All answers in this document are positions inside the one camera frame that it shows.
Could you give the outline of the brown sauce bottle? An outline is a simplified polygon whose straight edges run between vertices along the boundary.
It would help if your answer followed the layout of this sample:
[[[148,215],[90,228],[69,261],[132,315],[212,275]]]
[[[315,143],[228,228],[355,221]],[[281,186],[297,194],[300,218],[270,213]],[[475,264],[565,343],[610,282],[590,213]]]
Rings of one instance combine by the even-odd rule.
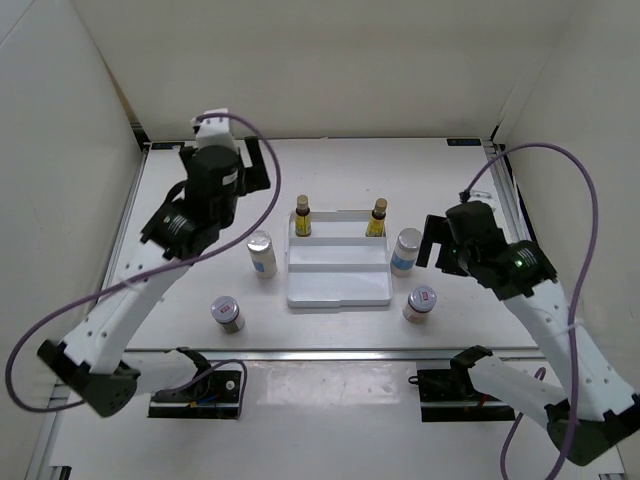
[[[311,210],[308,197],[301,194],[296,199],[295,233],[299,237],[311,235]]]
[[[385,234],[387,206],[388,203],[385,198],[376,200],[365,230],[367,237],[382,237]]]

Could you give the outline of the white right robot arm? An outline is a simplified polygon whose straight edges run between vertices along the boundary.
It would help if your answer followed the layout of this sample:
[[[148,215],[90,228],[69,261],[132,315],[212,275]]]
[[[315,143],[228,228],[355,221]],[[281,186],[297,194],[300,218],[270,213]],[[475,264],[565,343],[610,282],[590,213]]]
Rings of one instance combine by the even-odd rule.
[[[443,216],[428,215],[416,261],[424,267],[433,245],[437,269],[471,277],[521,322],[559,384],[545,386],[469,347],[450,361],[449,387],[460,399],[494,397],[543,427],[552,443],[570,444],[569,462],[586,466],[639,429],[639,395],[605,359],[586,329],[570,319],[558,274],[533,241],[510,243],[492,208],[469,201]]]

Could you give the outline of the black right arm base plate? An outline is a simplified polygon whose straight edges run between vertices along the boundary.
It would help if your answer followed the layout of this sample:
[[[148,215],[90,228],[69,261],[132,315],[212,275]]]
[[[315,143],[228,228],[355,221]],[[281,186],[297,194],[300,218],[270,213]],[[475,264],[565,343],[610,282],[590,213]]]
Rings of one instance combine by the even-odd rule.
[[[453,380],[448,359],[416,362],[408,383],[418,392],[423,423],[511,422],[514,410],[484,394],[463,394]]]

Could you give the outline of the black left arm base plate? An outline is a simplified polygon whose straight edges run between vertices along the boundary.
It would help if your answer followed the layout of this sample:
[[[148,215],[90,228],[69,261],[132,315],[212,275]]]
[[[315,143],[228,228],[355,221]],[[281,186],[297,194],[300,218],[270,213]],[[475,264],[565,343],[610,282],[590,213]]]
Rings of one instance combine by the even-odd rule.
[[[150,419],[239,420],[242,414],[248,369],[241,360],[225,360],[195,386],[154,394],[148,405]]]

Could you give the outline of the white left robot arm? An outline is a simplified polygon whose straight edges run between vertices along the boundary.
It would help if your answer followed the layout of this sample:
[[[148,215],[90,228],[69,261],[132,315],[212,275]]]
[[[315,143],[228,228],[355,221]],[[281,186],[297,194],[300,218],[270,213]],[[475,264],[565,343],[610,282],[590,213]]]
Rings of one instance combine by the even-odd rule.
[[[249,167],[235,147],[181,148],[187,177],[143,227],[126,265],[132,279],[99,301],[62,340],[39,347],[38,357],[99,416],[115,415],[140,394],[198,402],[211,391],[210,364],[196,351],[178,347],[144,358],[126,348],[164,293],[232,225],[238,199],[269,189],[258,139],[246,138],[245,146]]]

